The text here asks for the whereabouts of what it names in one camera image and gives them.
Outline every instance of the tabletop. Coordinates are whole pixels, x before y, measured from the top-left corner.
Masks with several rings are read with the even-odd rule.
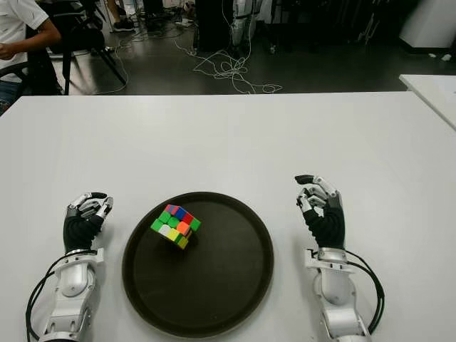
[[[456,130],[456,76],[400,75],[399,79]]]
[[[0,118],[0,330],[24,341],[29,294],[63,254],[68,203],[86,191],[114,196],[97,240],[100,303],[89,341],[176,341],[130,305],[121,262],[128,237],[155,205],[213,191],[249,205],[274,245],[260,307],[214,341],[317,341],[316,244],[296,207],[298,174],[324,176],[343,196],[346,248],[383,283],[374,341],[454,336],[456,135],[412,92],[213,96],[22,97]],[[367,324],[375,292],[352,276]],[[43,327],[52,283],[34,311]]]

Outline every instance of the jeans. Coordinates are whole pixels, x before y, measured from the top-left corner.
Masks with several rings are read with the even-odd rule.
[[[0,115],[2,115],[16,100],[20,83],[0,81]]]

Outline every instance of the rubik's cube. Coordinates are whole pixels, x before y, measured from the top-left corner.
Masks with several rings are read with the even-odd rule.
[[[184,249],[200,225],[201,222],[184,208],[169,204],[150,228]]]

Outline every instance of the tray rim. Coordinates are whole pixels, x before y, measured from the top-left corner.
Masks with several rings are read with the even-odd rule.
[[[220,199],[224,199],[224,200],[226,200],[228,202],[234,202],[235,204],[237,204],[237,206],[240,206],[240,207],[244,208],[244,211],[242,212],[242,215],[245,216],[246,211],[247,211],[247,214],[250,216],[250,217],[247,217],[248,220],[250,221],[251,219],[253,219],[253,220],[257,221],[262,226],[264,233],[266,233],[265,234],[265,237],[266,237],[265,242],[266,242],[266,245],[267,245],[267,249],[270,250],[270,253],[269,253],[269,258],[270,258],[269,265],[267,265],[267,270],[263,273],[263,276],[266,275],[266,279],[263,281],[262,286],[259,288],[257,300],[254,301],[254,303],[246,311],[246,313],[241,315],[239,317],[239,319],[236,320],[235,324],[228,325],[226,328],[223,328],[223,329],[218,329],[218,331],[215,331],[213,333],[178,333],[176,331],[173,331],[172,329],[168,329],[168,328],[165,328],[165,327],[163,327],[161,325],[157,325],[156,322],[152,322],[152,320],[150,320],[149,317],[147,315],[145,315],[140,309],[137,309],[136,305],[133,304],[133,303],[136,303],[136,301],[133,300],[133,294],[130,293],[130,292],[133,292],[134,289],[130,289],[129,286],[125,285],[125,283],[127,282],[126,281],[126,277],[128,275],[127,267],[126,267],[127,259],[128,259],[127,254],[128,254],[129,249],[130,249],[130,246],[136,240],[136,239],[134,239],[136,231],[139,230],[139,228],[143,225],[144,221],[146,221],[148,219],[148,217],[150,216],[150,214],[152,212],[154,212],[155,210],[158,209],[158,211],[160,211],[160,208],[165,209],[166,204],[171,203],[173,200],[179,200],[179,199],[182,199],[183,197],[194,197],[194,196],[202,197],[202,200],[204,200],[204,197],[206,197],[206,196],[215,196],[215,197],[218,197]],[[123,252],[123,258],[122,258],[122,285],[123,285],[123,289],[125,291],[125,294],[128,297],[128,301],[130,302],[130,304],[133,307],[133,309],[135,310],[135,312],[147,324],[149,324],[153,328],[156,328],[157,330],[159,330],[159,331],[161,331],[163,333],[166,333],[168,335],[179,337],[179,338],[210,338],[210,337],[219,336],[219,335],[228,333],[228,332],[234,330],[235,328],[237,328],[238,326],[241,326],[258,309],[258,307],[263,302],[265,297],[267,297],[267,294],[269,293],[269,289],[271,288],[271,283],[272,283],[272,280],[274,278],[273,277],[273,275],[274,275],[274,262],[275,262],[274,245],[272,244],[271,235],[270,235],[268,229],[266,228],[266,225],[261,220],[261,218],[247,204],[241,202],[240,200],[238,200],[238,199],[236,199],[234,197],[231,197],[229,195],[225,195],[225,194],[222,194],[222,193],[219,193],[219,192],[208,192],[208,191],[186,192],[184,194],[180,194],[180,195],[174,196],[172,198],[169,198],[169,199],[165,200],[164,202],[161,202],[159,205],[153,207],[137,223],[136,227],[134,228],[134,230],[131,232],[130,236],[128,237],[128,241],[127,241],[127,244],[125,245],[124,252]]]

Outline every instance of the chair leg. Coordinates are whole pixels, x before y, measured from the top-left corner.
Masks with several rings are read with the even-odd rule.
[[[68,95],[70,92],[70,68],[71,68],[71,51],[63,52],[63,77],[65,78],[65,93]]]
[[[115,59],[111,56],[111,54],[109,53],[109,51],[106,51],[106,56],[109,58],[109,60],[111,61],[111,63],[115,66],[116,65],[116,62],[115,62]]]
[[[123,79],[122,75],[119,74],[117,69],[111,62],[109,61],[108,57],[106,57],[105,52],[102,50],[97,49],[98,54],[101,56],[101,58],[105,61],[106,65],[109,66],[109,69],[116,75],[116,77],[119,79],[120,82],[122,82],[123,85],[127,84],[127,82]]]

